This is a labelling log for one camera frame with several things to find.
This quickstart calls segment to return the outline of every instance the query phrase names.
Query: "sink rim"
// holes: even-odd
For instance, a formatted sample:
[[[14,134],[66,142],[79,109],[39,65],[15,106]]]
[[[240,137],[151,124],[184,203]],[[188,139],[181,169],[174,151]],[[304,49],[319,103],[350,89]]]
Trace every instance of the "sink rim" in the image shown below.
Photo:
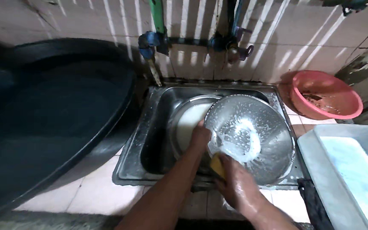
[[[270,97],[269,104],[272,107],[276,107],[276,110],[285,119],[288,129],[289,129],[289,133],[293,138],[293,145],[294,145],[294,150],[295,150],[295,154],[294,154],[295,160],[294,160],[292,171],[289,173],[289,175],[293,174],[294,176],[295,175],[297,176],[294,177],[294,180],[289,180],[288,179],[289,177],[288,177],[287,180],[285,179],[284,181],[282,181],[280,184],[276,186],[272,186],[272,187],[266,187],[266,186],[261,187],[260,186],[260,187],[263,189],[270,189],[270,190],[273,190],[273,189],[297,190],[296,177],[310,179],[310,175],[306,169],[306,166],[300,154],[299,147],[296,145],[296,135],[291,129],[292,125],[290,123],[289,117],[286,113],[282,99],[280,97],[279,91],[276,86],[262,84],[262,83],[252,83],[252,82],[234,83],[234,82],[228,82],[228,81],[213,81],[213,82],[202,83],[202,84],[199,84],[198,81],[196,81],[195,83],[194,82],[190,82],[190,83],[166,82],[165,85],[166,86],[163,86],[163,87],[156,87],[156,86],[149,87],[149,93],[146,97],[146,101],[143,106],[140,123],[137,126],[134,135],[132,135],[129,141],[126,143],[122,151],[122,154],[120,156],[120,160],[115,167],[115,171],[112,177],[112,180],[115,184],[118,184],[118,185],[154,185],[157,180],[163,177],[163,175],[154,175],[154,174],[143,172],[143,174],[140,177],[123,178],[123,175],[120,176],[120,173],[122,171],[121,169],[125,168],[124,163],[126,160],[126,155],[134,154],[129,151],[131,150],[130,147],[134,144],[133,141],[135,141],[135,138],[137,138],[137,132],[138,131],[142,132],[143,130],[140,130],[140,129],[146,128],[146,127],[143,127],[144,126],[143,121],[145,121],[145,123],[150,123],[153,119],[152,115],[154,115],[155,112],[149,111],[148,109],[151,106],[154,106],[159,102],[160,96],[165,91],[171,88],[191,88],[191,87],[222,89],[222,90],[231,89],[231,90],[242,90],[242,91],[258,91],[262,93],[265,97],[268,97],[268,98]],[[197,176],[193,184],[194,187],[211,187],[211,185],[212,185],[212,181],[208,178],[203,178],[202,176]]]

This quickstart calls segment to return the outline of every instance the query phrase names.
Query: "soap suds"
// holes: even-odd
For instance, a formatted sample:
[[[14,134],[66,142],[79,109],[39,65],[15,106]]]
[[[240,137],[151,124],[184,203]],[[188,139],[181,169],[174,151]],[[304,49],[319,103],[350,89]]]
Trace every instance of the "soap suds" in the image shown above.
[[[223,153],[231,156],[239,163],[247,163],[249,161],[252,161],[260,153],[261,146],[259,136],[255,128],[253,127],[252,122],[247,119],[241,119],[240,121],[236,120],[235,125],[237,133],[247,132],[249,134],[249,149],[242,151],[238,147],[238,145],[244,146],[244,143],[240,144],[239,142],[237,142],[237,138],[235,138],[234,140],[234,138],[231,138],[229,135],[224,135],[217,132],[217,136],[222,141],[222,145],[219,148]]]

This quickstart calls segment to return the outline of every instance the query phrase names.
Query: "white floor tile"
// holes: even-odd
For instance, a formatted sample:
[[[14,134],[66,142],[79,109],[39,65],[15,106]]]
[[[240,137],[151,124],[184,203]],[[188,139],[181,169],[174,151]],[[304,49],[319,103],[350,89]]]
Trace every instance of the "white floor tile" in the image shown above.
[[[116,153],[116,156],[119,156],[121,152],[123,151],[124,146]]]
[[[273,205],[288,214],[295,222],[310,222],[305,203],[299,191],[273,190],[271,194]]]
[[[67,212],[125,215],[141,198],[143,186],[120,186],[111,177],[85,178]]]
[[[245,220],[245,217],[227,207],[224,204],[224,197],[217,190],[208,192],[207,202],[207,218],[208,219],[227,219],[227,220]]]
[[[302,121],[302,124],[336,124],[335,119],[313,120],[304,116],[300,116],[300,120]]]
[[[65,212],[75,197],[83,178],[75,180],[65,186],[33,197],[15,210],[33,212]]]
[[[206,219],[207,196],[208,193],[206,191],[190,193],[179,217],[183,219]]]
[[[91,178],[112,178],[113,171],[116,168],[117,162],[119,161],[118,155],[113,156],[110,160],[100,166],[98,169],[94,170],[86,176],[87,179]]]
[[[302,124],[302,121],[300,120],[300,116],[299,115],[288,115],[290,123],[292,125],[294,124]]]
[[[286,114],[288,114],[288,115],[298,115],[295,111],[290,109],[286,104],[283,104],[283,106],[285,107]]]

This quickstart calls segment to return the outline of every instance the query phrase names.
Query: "person's right hand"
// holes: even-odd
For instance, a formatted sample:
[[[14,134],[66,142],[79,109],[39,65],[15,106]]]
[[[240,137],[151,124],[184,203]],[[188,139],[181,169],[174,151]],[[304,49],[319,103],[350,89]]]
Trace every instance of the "person's right hand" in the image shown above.
[[[261,209],[266,198],[251,175],[238,161],[226,154],[220,154],[225,170],[225,182],[216,180],[218,190],[235,210],[247,219],[253,218]]]

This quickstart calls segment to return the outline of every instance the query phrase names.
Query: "white tiled wall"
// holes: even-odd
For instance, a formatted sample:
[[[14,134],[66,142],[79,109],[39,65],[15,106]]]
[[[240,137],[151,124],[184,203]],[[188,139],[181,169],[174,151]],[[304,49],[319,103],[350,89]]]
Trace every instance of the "white tiled wall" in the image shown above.
[[[23,1],[0,0],[0,41],[17,45],[59,37],[109,40],[127,45],[124,49],[138,72],[146,72],[137,38],[154,30],[147,0],[60,0],[60,6],[44,0],[31,2],[49,23]],[[210,38],[222,3],[164,0],[168,34]],[[282,74],[299,69],[334,74],[364,51],[355,48],[368,35],[368,7],[342,18],[340,6],[321,4],[318,0],[245,0],[238,24],[254,32],[244,35],[240,45],[255,45],[245,62],[228,65],[223,53],[187,45],[173,45],[170,57],[158,55],[157,62],[164,77],[187,79],[275,83],[281,81]],[[362,47],[368,47],[368,39]]]

